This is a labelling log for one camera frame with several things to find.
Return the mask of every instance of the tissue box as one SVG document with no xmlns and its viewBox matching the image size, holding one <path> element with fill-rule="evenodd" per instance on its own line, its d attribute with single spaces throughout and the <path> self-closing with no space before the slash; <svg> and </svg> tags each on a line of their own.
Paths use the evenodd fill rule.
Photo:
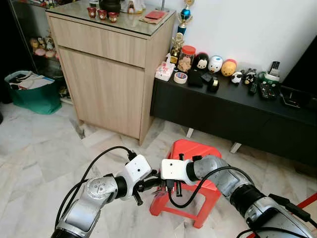
<svg viewBox="0 0 317 238">
<path fill-rule="evenodd" d="M 167 64 L 166 62 L 162 62 L 155 72 L 155 78 L 168 81 L 173 73 L 174 68 L 175 64 Z"/>
</svg>

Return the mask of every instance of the white wall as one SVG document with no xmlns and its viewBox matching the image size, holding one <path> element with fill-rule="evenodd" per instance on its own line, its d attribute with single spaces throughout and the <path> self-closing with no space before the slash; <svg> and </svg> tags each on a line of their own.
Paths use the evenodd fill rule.
<svg viewBox="0 0 317 238">
<path fill-rule="evenodd" d="M 161 5 L 161 0 L 145 2 Z M 165 7 L 180 12 L 184 2 L 166 0 Z M 317 34 L 317 0 L 196 0 L 191 14 L 185 44 L 233 58 L 238 68 L 247 62 L 268 70 L 280 61 L 281 79 Z"/>
</svg>

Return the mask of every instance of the green bag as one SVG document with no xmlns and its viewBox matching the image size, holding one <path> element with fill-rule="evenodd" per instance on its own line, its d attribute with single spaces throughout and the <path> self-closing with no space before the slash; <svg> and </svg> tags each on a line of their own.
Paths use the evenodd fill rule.
<svg viewBox="0 0 317 238">
<path fill-rule="evenodd" d="M 4 78 L 8 91 L 13 100 L 13 103 L 19 107 L 27 108 L 39 114 L 53 114 L 61 108 L 61 103 L 58 94 L 58 84 L 55 80 L 53 83 L 44 85 L 39 88 L 27 90 L 14 90 L 9 85 L 9 80 L 19 74 L 27 75 L 29 71 L 17 71 Z"/>
</svg>

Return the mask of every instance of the cabinet drawer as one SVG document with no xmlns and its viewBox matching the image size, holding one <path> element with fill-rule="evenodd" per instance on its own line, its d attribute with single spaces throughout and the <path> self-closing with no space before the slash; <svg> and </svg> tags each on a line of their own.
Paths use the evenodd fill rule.
<svg viewBox="0 0 317 238">
<path fill-rule="evenodd" d="M 145 39 L 55 17 L 51 21 L 60 46 L 145 67 Z"/>
<path fill-rule="evenodd" d="M 59 51 L 79 119 L 139 138 L 144 71 L 63 47 Z"/>
</svg>

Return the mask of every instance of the black cable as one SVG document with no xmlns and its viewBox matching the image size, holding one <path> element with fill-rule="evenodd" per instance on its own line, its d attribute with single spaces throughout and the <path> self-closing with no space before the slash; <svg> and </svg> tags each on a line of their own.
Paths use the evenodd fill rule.
<svg viewBox="0 0 317 238">
<path fill-rule="evenodd" d="M 308 222 L 317 228 L 317 223 L 312 218 L 309 218 Z"/>
<path fill-rule="evenodd" d="M 170 202 L 175 206 L 175 207 L 178 207 L 178 208 L 184 208 L 184 207 L 187 207 L 195 198 L 196 194 L 198 193 L 199 189 L 202 187 L 203 183 L 207 180 L 207 178 L 211 175 L 213 175 L 214 173 L 217 173 L 219 171 L 222 171 L 222 170 L 236 170 L 236 171 L 239 171 L 240 173 L 242 173 L 253 185 L 253 181 L 252 179 L 241 169 L 239 168 L 236 168 L 236 167 L 232 167 L 232 166 L 225 166 L 225 167 L 221 167 L 221 168 L 218 168 L 218 169 L 215 169 L 211 172 L 209 172 L 208 174 L 206 174 L 203 179 L 199 182 L 197 188 L 195 189 L 195 191 L 193 192 L 192 196 L 188 199 L 188 201 L 186 203 L 184 203 L 183 205 L 179 205 L 177 203 L 174 202 L 174 200 L 172 199 L 172 194 L 171 194 L 171 189 L 168 190 L 168 197 L 169 197 L 169 200 Z"/>
<path fill-rule="evenodd" d="M 281 228 L 276 228 L 276 227 L 260 227 L 260 228 L 257 228 L 257 229 L 247 229 L 245 231 L 242 231 L 239 235 L 237 235 L 236 238 L 240 238 L 243 234 L 245 233 L 248 233 L 248 232 L 260 232 L 260 231 L 277 231 L 277 232 L 284 232 L 284 233 L 288 233 L 288 234 L 291 234 L 293 236 L 296 236 L 296 237 L 300 237 L 300 238 L 308 238 L 306 236 L 302 236 L 300 234 L 297 234 L 295 232 L 291 232 L 291 231 L 288 231 L 288 230 L 285 230 L 285 229 L 281 229 Z"/>
<path fill-rule="evenodd" d="M 124 149 L 124 150 L 126 150 L 126 151 L 128 152 L 128 154 L 129 154 L 129 158 L 130 158 L 131 155 L 135 154 L 134 152 L 132 152 L 131 150 L 129 150 L 128 148 L 126 148 L 126 147 L 124 147 L 124 146 L 114 146 L 114 147 L 111 147 L 111 148 L 109 148 L 109 149 L 103 151 L 102 153 L 100 153 L 100 154 L 90 163 L 90 165 L 89 165 L 88 168 L 86 169 L 86 171 L 85 171 L 83 177 L 81 178 L 81 180 L 80 180 L 80 182 L 79 182 L 78 184 L 84 183 L 84 180 L 85 180 L 85 178 L 86 178 L 86 176 L 87 176 L 89 170 L 91 169 L 91 167 L 94 165 L 94 163 L 95 163 L 102 155 L 104 155 L 105 153 L 107 153 L 107 152 L 109 152 L 109 151 L 111 151 L 111 150 L 114 150 L 114 149 Z M 71 190 L 74 190 L 74 189 L 76 189 L 76 191 L 73 193 L 73 195 L 72 195 L 72 197 L 70 198 L 68 204 L 66 205 L 66 207 L 65 207 L 65 209 L 64 209 L 64 212 L 63 212 L 63 215 L 64 215 L 65 212 L 69 209 L 71 203 L 73 202 L 73 200 L 74 200 L 76 194 L 78 193 L 78 191 L 79 191 L 79 189 L 80 189 L 80 186 L 77 186 L 77 187 L 74 186 Z M 61 206 L 61 207 L 59 208 L 59 210 L 58 210 L 58 213 L 57 213 L 57 216 L 56 216 L 56 221 L 55 221 L 55 227 L 56 227 L 57 224 L 59 223 L 59 219 L 60 219 L 60 214 L 61 214 L 61 211 L 62 211 L 62 207 L 64 206 L 64 204 L 65 204 L 67 198 L 70 196 L 70 194 L 71 194 L 71 192 L 69 192 L 69 193 L 68 193 L 68 196 L 66 196 L 66 197 L 64 198 L 65 201 L 63 201 L 64 203 L 62 204 L 62 206 Z"/>
<path fill-rule="evenodd" d="M 61 211 L 63 209 L 63 206 L 65 205 L 65 202 L 67 201 L 68 197 L 71 195 L 71 193 L 77 188 L 77 187 L 80 187 L 80 185 L 82 185 L 83 183 L 87 182 L 88 179 L 85 179 L 83 182 L 79 182 L 77 183 L 75 186 L 73 186 L 71 188 L 71 190 L 68 192 L 68 194 L 64 197 L 64 200 L 61 202 L 61 205 L 59 207 L 59 210 L 58 210 L 58 213 L 57 213 L 57 216 L 56 216 L 56 220 L 55 220 L 55 227 L 58 225 L 59 223 L 59 216 L 61 214 Z"/>
</svg>

